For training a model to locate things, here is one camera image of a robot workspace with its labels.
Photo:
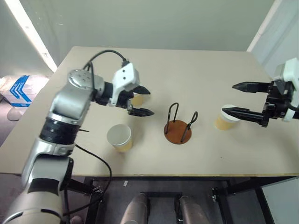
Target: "light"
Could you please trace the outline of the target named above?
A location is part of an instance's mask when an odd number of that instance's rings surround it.
[[[37,33],[35,27],[33,26],[29,16],[25,12],[22,4],[19,0],[4,0],[10,9],[11,13],[14,15],[15,19],[19,23],[20,27],[23,29],[26,36],[32,42],[33,46],[36,48],[37,52],[41,55],[43,61],[47,66],[55,72],[57,66],[53,61],[50,53],[48,52],[46,46],[44,45],[41,37]]]

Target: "table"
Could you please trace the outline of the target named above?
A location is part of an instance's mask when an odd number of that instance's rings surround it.
[[[19,174],[32,143],[44,124],[56,94],[66,83],[67,73],[81,68],[106,48],[73,47],[47,85],[40,91],[0,148],[0,172]],[[243,81],[268,82],[270,78],[249,52],[118,49],[139,71],[141,84],[151,91],[143,105],[155,112],[146,118],[128,116],[126,110],[92,103],[76,142],[105,159],[113,176],[277,176],[298,175],[298,121],[272,120],[267,128],[241,121],[221,131],[214,120],[225,104],[260,112],[263,93],[243,93],[231,88]],[[95,73],[111,82],[121,60],[104,54],[94,61]],[[163,134],[169,106],[179,103],[177,119],[189,122],[194,111],[198,120],[192,137],[183,145],[171,144]],[[106,140],[115,124],[133,131],[133,148],[116,152]],[[104,176],[105,165],[74,149],[73,175]]]

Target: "gray wall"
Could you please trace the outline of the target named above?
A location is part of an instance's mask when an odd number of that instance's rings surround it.
[[[273,0],[22,0],[58,65],[72,46],[245,51]]]
[[[0,77],[6,75],[50,76],[52,71],[23,33],[4,0],[0,0]]]

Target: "paper cup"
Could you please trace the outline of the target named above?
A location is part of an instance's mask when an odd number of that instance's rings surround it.
[[[230,108],[230,107],[236,107],[236,106],[227,104],[221,108],[220,114],[218,115],[218,118],[215,121],[216,128],[220,130],[227,130],[232,128],[234,125],[236,125],[237,122],[240,121],[240,119],[230,116],[222,110],[223,108]]]
[[[131,104],[136,106],[141,106],[143,104],[143,96],[138,93],[134,93],[134,97],[131,99]]]
[[[132,147],[132,132],[127,125],[115,125],[107,132],[108,142],[119,152],[126,152]]]

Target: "metal table frame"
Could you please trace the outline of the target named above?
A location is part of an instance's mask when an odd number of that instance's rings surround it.
[[[233,224],[227,197],[237,193],[254,190],[261,206],[263,216],[266,224],[274,224],[271,211],[264,196],[262,186],[285,181],[295,176],[281,176],[281,177],[251,177],[247,181],[236,183],[239,177],[160,177],[160,176],[141,176],[141,177],[112,177],[112,180],[146,180],[146,181],[216,181],[226,183],[226,187],[212,188],[212,199],[218,203],[221,212],[221,217],[224,224]],[[71,180],[68,189],[80,193],[90,194],[90,202],[102,197],[100,192],[93,193],[95,186],[94,182],[108,180],[107,177],[86,177],[84,183]],[[97,220],[98,210],[104,207],[104,198],[100,203],[95,203],[88,208],[86,216],[86,224],[95,224]]]

